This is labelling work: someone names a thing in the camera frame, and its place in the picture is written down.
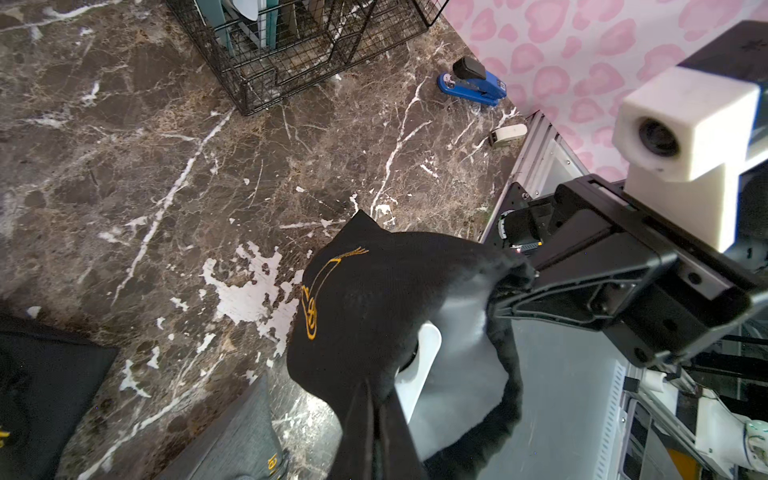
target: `pink wallpaper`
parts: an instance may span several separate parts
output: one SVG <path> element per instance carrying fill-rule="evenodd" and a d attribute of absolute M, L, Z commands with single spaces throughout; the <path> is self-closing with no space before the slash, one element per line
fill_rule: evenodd
<path fill-rule="evenodd" d="M 611 135 L 621 100 L 768 0 L 450 0 L 445 17 L 507 83 L 541 109 L 590 171 L 626 177 Z"/>

